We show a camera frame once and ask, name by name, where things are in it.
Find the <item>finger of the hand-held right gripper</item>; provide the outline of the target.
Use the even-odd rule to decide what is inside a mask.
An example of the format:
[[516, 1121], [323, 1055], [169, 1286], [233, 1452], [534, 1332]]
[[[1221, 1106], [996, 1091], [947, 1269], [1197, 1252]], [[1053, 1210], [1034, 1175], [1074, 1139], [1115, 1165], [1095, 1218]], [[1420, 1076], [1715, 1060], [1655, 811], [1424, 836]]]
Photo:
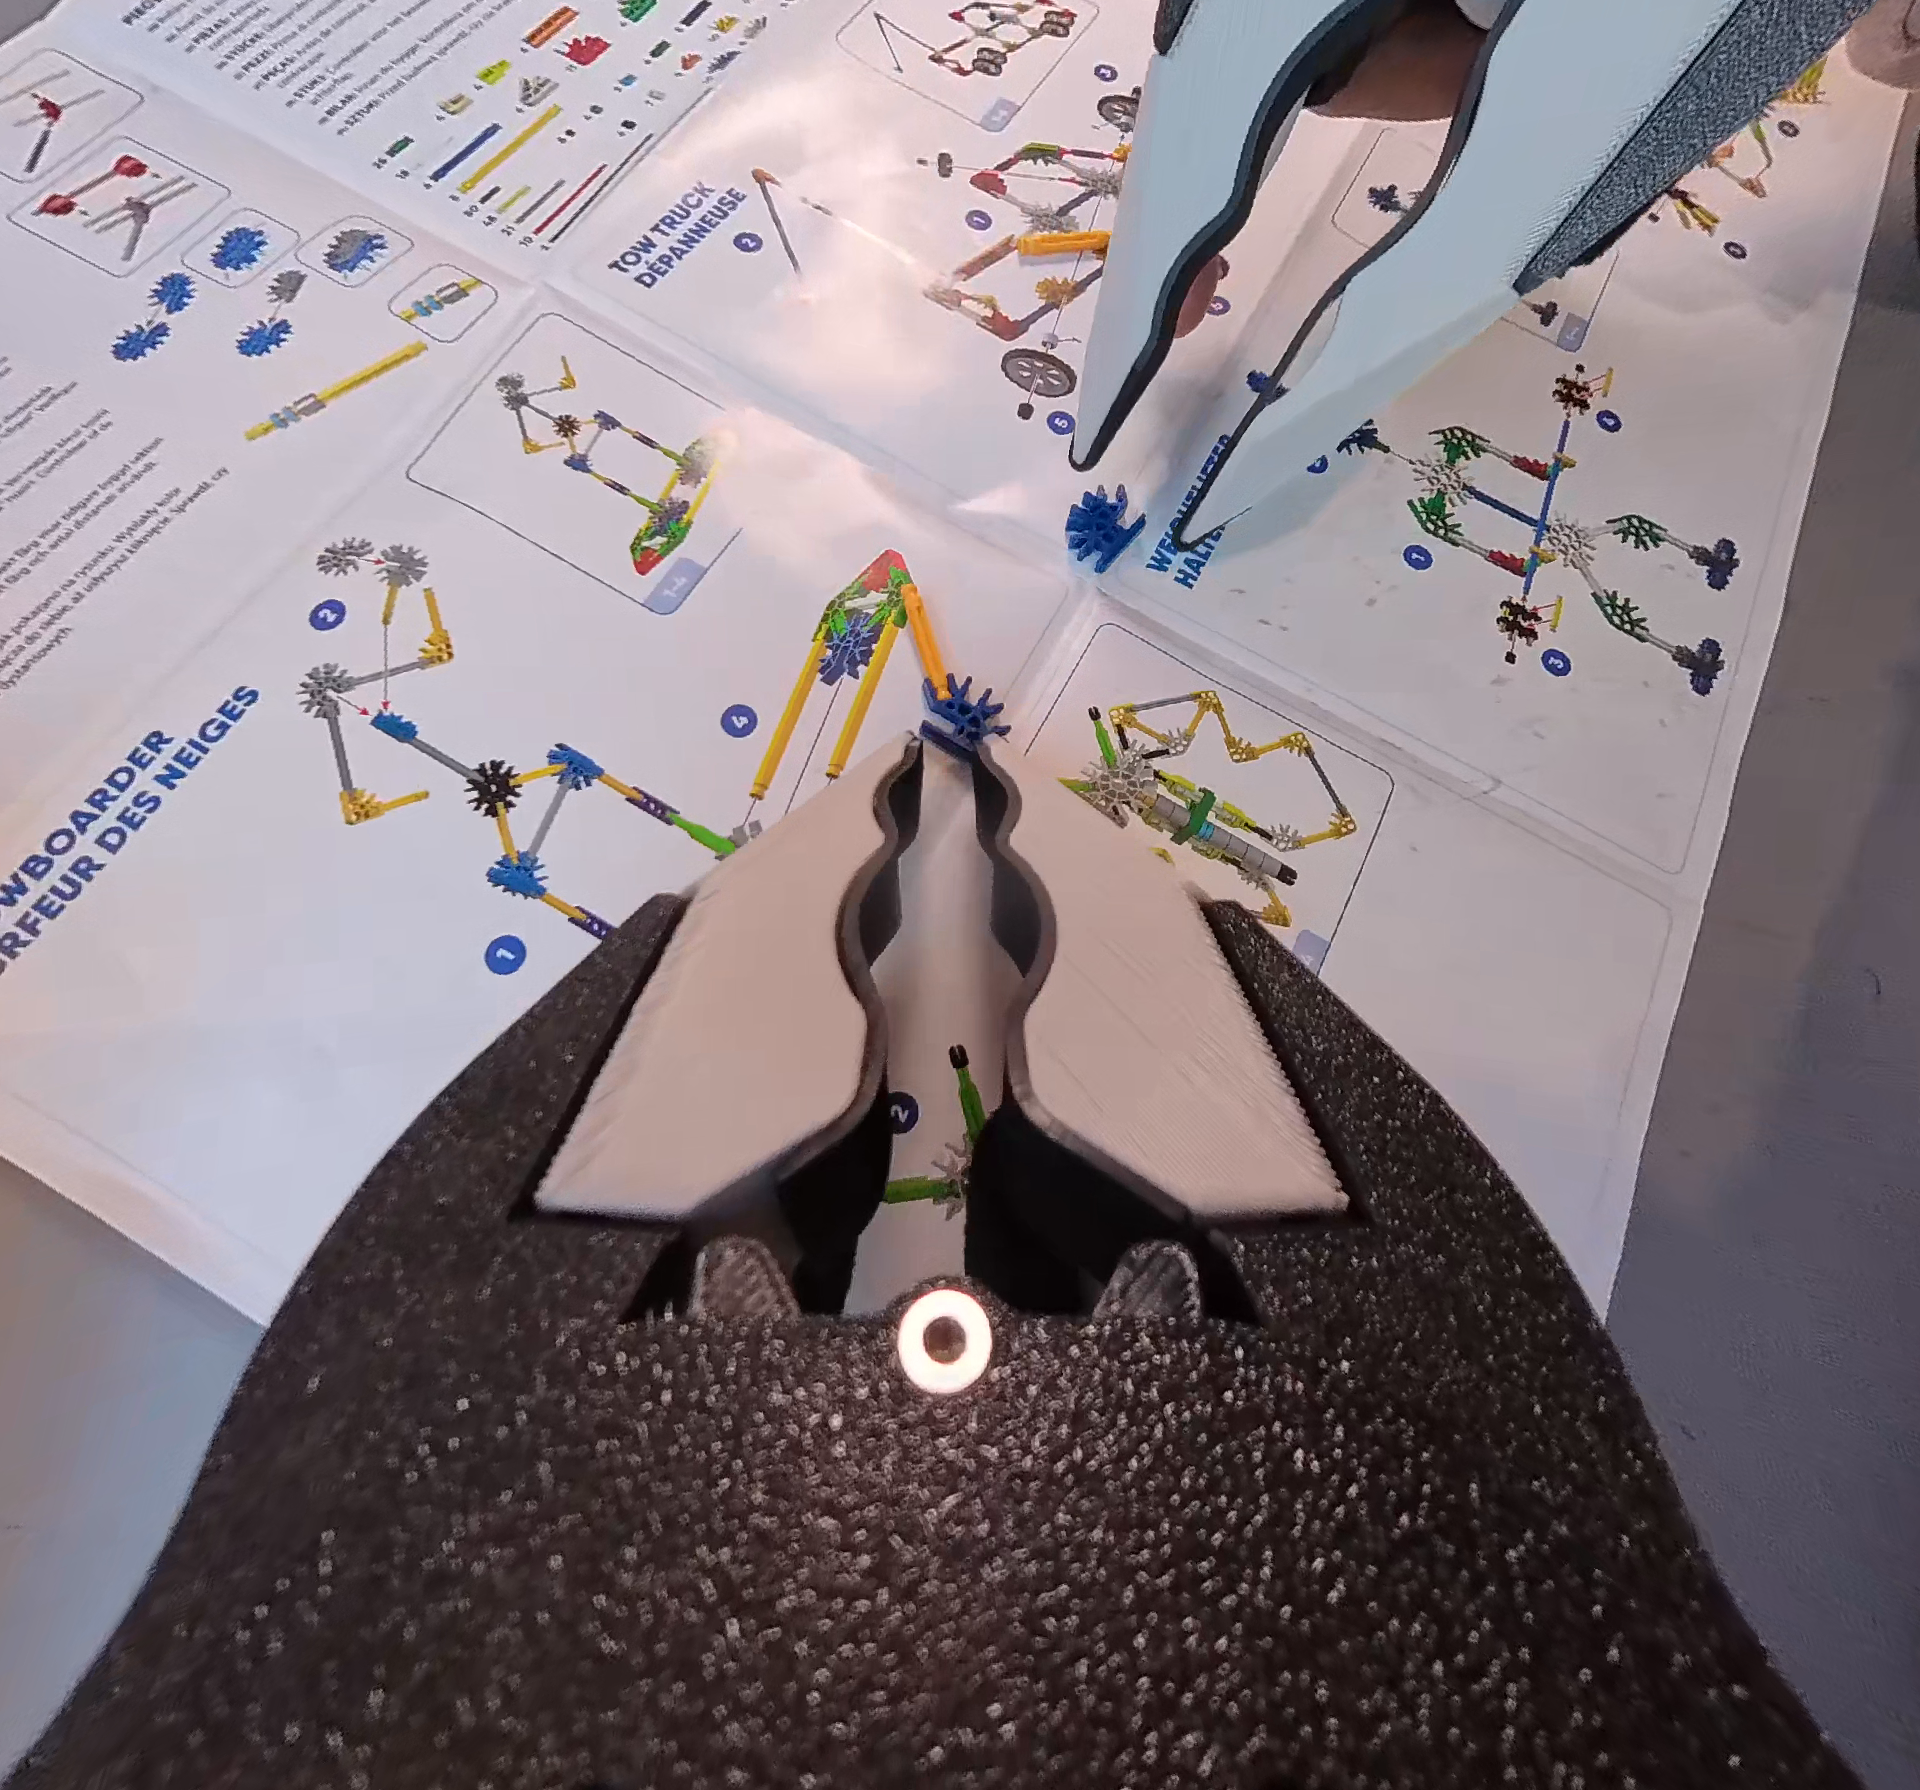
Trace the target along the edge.
[[1320, 300], [1180, 550], [1261, 507], [1548, 279], [1535, 261], [1745, 0], [1508, 0], [1414, 210]]
[[1158, 0], [1084, 345], [1069, 463], [1091, 470], [1165, 363], [1197, 270], [1246, 224], [1321, 79], [1391, 0]]

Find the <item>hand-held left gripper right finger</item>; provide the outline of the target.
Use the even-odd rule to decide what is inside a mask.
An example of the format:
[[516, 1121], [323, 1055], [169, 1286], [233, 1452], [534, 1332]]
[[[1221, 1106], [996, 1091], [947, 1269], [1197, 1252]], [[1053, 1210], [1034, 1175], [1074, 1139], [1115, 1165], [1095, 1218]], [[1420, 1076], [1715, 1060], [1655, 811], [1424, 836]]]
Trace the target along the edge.
[[973, 767], [1015, 986], [966, 1276], [1009, 1306], [1252, 1306], [1230, 1233], [1349, 1197], [1214, 904], [1011, 752]]

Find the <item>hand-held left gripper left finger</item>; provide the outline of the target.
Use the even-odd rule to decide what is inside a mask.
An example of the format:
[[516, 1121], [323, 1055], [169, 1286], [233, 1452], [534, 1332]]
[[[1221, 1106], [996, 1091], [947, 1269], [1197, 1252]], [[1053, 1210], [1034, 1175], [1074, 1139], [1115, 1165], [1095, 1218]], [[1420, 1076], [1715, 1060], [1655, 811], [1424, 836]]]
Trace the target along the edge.
[[540, 1210], [766, 1235], [801, 1306], [845, 1304], [890, 1164], [875, 963], [922, 773], [919, 746], [879, 752], [690, 891]]

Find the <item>blue plastic connector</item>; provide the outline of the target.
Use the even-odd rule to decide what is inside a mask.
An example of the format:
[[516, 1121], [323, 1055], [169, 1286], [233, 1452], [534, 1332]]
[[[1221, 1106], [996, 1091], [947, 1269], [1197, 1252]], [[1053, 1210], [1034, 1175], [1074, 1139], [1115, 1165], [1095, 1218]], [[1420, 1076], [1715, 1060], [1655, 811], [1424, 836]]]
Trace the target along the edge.
[[1142, 535], [1147, 520], [1130, 505], [1123, 485], [1092, 485], [1067, 507], [1063, 544], [1067, 561], [1095, 576], [1110, 571]]
[[924, 719], [917, 737], [924, 745], [940, 748], [961, 764], [973, 764], [984, 745], [1006, 739], [1011, 727], [999, 723], [1003, 706], [991, 689], [973, 695], [970, 678], [924, 676]]

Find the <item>white instruction sheet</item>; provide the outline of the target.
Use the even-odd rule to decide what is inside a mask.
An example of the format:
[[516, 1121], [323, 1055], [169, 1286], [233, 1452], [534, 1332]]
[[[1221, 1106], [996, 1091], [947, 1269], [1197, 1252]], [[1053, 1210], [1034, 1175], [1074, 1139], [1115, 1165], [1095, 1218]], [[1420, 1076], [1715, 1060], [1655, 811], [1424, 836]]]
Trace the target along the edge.
[[[1067, 441], [1154, 0], [65, 0], [3, 45], [3, 1154], [264, 1318], [597, 936], [991, 689], [1606, 1302], [1902, 115], [1841, 49], [1166, 529], [1430, 126]], [[1067, 507], [1127, 490], [1103, 576]]]

